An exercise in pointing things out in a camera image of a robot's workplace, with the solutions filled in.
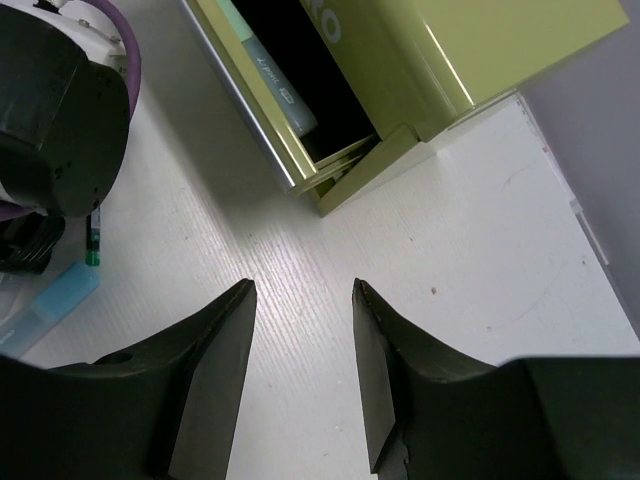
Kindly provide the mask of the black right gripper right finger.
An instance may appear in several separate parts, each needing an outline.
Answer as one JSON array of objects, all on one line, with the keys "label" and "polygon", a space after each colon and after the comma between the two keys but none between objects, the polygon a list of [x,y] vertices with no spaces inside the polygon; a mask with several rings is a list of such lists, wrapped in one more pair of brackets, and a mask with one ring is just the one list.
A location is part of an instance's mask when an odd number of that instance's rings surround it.
[{"label": "black right gripper right finger", "polygon": [[635,479],[639,361],[526,357],[493,366],[353,285],[370,471],[380,479]]}]

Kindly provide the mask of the green cabinet top drawer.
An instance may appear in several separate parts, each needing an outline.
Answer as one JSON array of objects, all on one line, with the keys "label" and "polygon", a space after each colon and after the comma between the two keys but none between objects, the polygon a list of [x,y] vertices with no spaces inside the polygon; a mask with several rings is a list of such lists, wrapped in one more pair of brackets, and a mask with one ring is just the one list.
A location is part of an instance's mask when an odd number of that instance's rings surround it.
[{"label": "green cabinet top drawer", "polygon": [[246,119],[284,190],[330,189],[380,137],[332,56],[344,29],[332,1],[232,1],[315,115],[299,138],[217,1],[182,7],[206,57]]}]

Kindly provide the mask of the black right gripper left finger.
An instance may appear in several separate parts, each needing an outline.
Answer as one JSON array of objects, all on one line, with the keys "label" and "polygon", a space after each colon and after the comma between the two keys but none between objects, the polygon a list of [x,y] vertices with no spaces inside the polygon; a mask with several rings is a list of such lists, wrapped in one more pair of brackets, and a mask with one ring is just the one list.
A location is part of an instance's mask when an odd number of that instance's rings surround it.
[{"label": "black right gripper left finger", "polygon": [[244,279],[93,363],[1,360],[5,479],[223,479],[255,324]]}]

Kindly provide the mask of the green highlighter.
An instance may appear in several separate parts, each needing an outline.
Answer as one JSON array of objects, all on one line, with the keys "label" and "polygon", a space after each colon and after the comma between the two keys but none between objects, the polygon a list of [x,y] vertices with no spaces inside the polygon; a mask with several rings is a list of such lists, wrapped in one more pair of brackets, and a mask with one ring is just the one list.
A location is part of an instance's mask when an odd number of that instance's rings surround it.
[{"label": "green highlighter", "polygon": [[317,127],[318,122],[306,102],[286,78],[234,3],[230,0],[218,0],[217,4],[230,22],[252,63],[267,84],[270,93],[283,111],[296,135],[302,138],[310,133]]}]

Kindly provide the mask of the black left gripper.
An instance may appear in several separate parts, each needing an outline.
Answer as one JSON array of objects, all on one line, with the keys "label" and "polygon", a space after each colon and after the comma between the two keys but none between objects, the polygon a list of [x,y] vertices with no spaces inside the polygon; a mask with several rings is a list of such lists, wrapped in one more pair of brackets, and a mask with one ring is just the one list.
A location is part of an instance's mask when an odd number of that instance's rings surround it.
[{"label": "black left gripper", "polygon": [[1,5],[1,270],[41,273],[121,168],[131,84],[47,1]]}]

